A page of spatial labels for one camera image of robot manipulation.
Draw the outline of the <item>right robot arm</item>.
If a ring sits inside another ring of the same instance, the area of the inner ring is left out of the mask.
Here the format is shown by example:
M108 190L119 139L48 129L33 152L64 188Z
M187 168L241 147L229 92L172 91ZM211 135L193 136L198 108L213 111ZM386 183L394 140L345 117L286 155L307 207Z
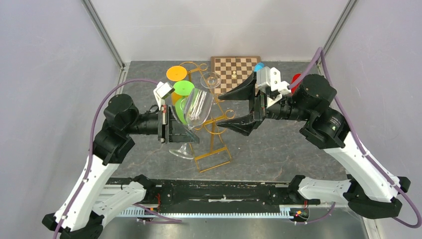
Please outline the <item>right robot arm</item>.
M407 192L411 182L388 173L377 161L368 160L363 145L355 142L344 115L330 106L336 89L324 76L309 74L294 93L283 96L277 89L280 83L276 76L272 71L270 79L263 81L254 72L239 86L220 95L220 100L247 100L249 114L222 121L218 126L248 136L265 119L303 121L300 134L336 159L348 175L342 181L297 175L287 190L289 200L296 204L306 200L342 203L368 219L397 217L402 208L397 196ZM255 86L262 82L263 88L256 91Z

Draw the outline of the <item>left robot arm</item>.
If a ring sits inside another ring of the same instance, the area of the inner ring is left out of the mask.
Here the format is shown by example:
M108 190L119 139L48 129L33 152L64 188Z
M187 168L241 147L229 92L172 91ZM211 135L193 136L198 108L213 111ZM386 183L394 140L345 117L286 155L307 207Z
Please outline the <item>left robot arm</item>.
M81 176L62 207L42 220L54 232L54 238L97 239L105 226L126 208L158 201L156 184L144 175L136 176L107 200L98 202L97 199L134 147L133 135L156 135L162 143L199 141L165 99L157 96L154 111L143 114L127 94L108 100L103 126L90 136L89 155Z

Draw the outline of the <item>gold wire glass rack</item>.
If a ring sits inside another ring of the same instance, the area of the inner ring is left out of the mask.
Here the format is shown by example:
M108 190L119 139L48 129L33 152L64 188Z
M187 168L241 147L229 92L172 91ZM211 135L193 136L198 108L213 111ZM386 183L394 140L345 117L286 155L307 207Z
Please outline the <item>gold wire glass rack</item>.
M193 74L198 73L200 79L202 73L213 72L206 63L198 64L192 61L185 61L180 64L187 69L187 80L192 83L197 83L193 80ZM232 160L231 153L223 141L222 135L226 132L225 129L218 127L216 124L224 119L234 118L234 110L223 110L222 100L219 100L218 95L213 94L210 90L203 87L205 91L209 91L213 96L212 108L207 120L198 127L195 127L195 132L206 133L205 142L200 145L189 144L191 154L194 157L194 162L200 173L215 169L217 167L229 164Z

